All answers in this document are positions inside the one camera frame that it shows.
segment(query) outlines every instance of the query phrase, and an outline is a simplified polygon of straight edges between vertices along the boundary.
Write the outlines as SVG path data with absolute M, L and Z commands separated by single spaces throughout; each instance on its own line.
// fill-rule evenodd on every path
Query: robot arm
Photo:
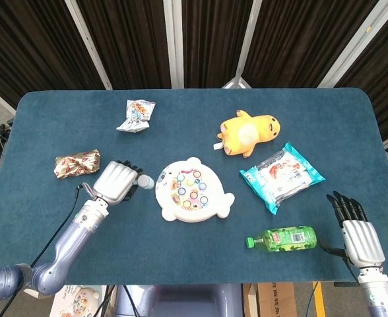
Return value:
M 358 282 L 369 305 L 370 316 L 388 317 L 388 276 L 382 273 L 385 255 L 374 226 L 368 222 L 362 206 L 338 192 L 327 195 L 332 203 L 344 237 L 345 251 L 335 251 L 345 263 L 360 269 Z M 330 248 L 323 249 L 329 253 Z
M 138 187 L 151 189 L 154 182 L 142 170 L 124 163 L 111 162 L 93 188 L 85 184 L 92 200 L 86 201 L 72 223 L 56 242 L 53 263 L 38 261 L 0 268 L 0 300 L 10 297 L 17 289 L 30 287 L 43 295 L 57 293 L 65 284 L 69 270 L 90 237 L 108 216 L 108 206 L 128 200 Z

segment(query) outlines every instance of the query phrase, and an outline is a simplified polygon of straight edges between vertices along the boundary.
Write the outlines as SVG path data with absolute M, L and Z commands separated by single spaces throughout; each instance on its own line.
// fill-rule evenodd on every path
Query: food package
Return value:
M 89 152 L 75 153 L 66 157 L 57 157 L 54 173 L 60 180 L 70 176 L 91 174 L 100 168 L 98 149 Z
M 136 133 L 148 128 L 155 105 L 146 100 L 127 100 L 127 119 L 116 129 Z
M 291 143 L 247 172 L 241 170 L 240 173 L 273 215 L 282 200 L 325 180 Z

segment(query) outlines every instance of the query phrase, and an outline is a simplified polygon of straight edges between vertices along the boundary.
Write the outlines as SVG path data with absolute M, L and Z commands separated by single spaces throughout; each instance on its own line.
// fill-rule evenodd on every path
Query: stuffed duck toy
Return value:
M 280 124 L 273 116 L 251 117 L 243 110 L 236 115 L 220 125 L 217 137 L 221 142 L 213 145 L 215 150 L 224 149 L 227 155 L 242 154 L 246 158 L 257 143 L 272 141 L 279 135 Z

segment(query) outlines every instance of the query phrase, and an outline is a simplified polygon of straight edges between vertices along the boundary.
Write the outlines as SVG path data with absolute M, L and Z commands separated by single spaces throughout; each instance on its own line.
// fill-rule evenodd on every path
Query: green tea bottle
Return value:
M 307 226 L 269 229 L 256 238 L 247 238 L 248 248 L 269 252 L 312 249 L 317 245 L 313 228 Z

